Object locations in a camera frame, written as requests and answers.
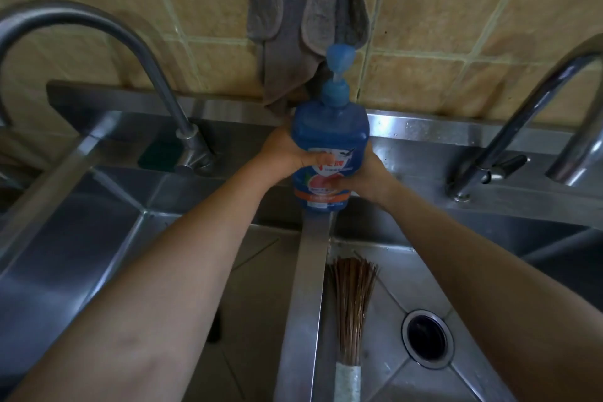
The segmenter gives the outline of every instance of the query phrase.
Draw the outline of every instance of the blue soap bottle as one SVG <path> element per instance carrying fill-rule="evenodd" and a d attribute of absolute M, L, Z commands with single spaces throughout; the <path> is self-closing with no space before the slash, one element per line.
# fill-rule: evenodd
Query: blue soap bottle
<path fill-rule="evenodd" d="M 354 62 L 356 51 L 342 44 L 327 50 L 327 66 L 333 78 L 322 87 L 320 100 L 297 107 L 291 136 L 308 151 L 325 151 L 335 156 L 329 166 L 304 167 L 293 174 L 293 187 L 301 205 L 315 211 L 337 211 L 345 208 L 350 191 L 326 187 L 334 177 L 347 177 L 356 172 L 364 157 L 369 136 L 367 113 L 361 105 L 350 102 L 350 86 L 342 78 Z"/>

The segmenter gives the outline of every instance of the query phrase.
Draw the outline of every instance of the gray towel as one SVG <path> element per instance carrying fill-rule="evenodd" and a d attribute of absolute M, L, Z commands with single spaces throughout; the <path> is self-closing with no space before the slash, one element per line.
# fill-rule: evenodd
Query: gray towel
<path fill-rule="evenodd" d="M 329 45 L 361 48 L 368 30 L 364 0 L 250 0 L 247 36 L 258 46 L 264 103 L 284 109 L 279 99 L 314 77 Z"/>

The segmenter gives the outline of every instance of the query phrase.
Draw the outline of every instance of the faucet handle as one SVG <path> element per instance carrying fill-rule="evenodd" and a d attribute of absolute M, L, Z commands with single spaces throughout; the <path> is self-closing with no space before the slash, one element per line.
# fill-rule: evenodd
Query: faucet handle
<path fill-rule="evenodd" d="M 488 184 L 492 181 L 499 181 L 509 178 L 514 172 L 521 169 L 528 162 L 530 162 L 530 158 L 528 158 L 525 154 L 519 154 L 511 159 L 508 159 L 507 161 L 494 164 L 492 168 L 488 170 L 488 173 L 484 175 L 482 183 Z"/>

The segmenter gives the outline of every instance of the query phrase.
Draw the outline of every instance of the bottle label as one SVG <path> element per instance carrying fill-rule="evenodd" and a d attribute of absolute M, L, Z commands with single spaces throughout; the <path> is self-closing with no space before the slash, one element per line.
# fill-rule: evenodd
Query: bottle label
<path fill-rule="evenodd" d="M 333 154 L 335 161 L 327 166 L 312 166 L 298 170 L 294 174 L 295 195 L 302 200 L 307 200 L 308 205 L 315 208 L 326 208 L 325 205 L 317 206 L 318 204 L 337 204 L 348 200 L 350 191 L 331 189 L 327 184 L 337 177 L 346 177 L 358 169 L 362 157 L 354 156 L 356 149 L 313 147 L 308 151 Z M 360 162 L 353 162 L 358 157 Z"/>

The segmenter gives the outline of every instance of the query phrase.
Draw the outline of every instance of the hand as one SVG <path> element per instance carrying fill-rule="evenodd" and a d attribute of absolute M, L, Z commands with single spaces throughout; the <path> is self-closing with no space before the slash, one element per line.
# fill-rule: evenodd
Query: hand
<path fill-rule="evenodd" d="M 396 184 L 396 179 L 373 152 L 371 142 L 368 142 L 360 169 L 350 177 L 330 181 L 328 187 L 339 191 L 354 191 L 361 197 L 383 206 L 393 184 Z"/>
<path fill-rule="evenodd" d="M 276 128 L 264 142 L 256 156 L 274 173 L 274 181 L 287 178 L 302 167 L 332 164 L 335 157 L 329 153 L 309 152 L 299 148 L 290 135 L 289 124 Z"/>

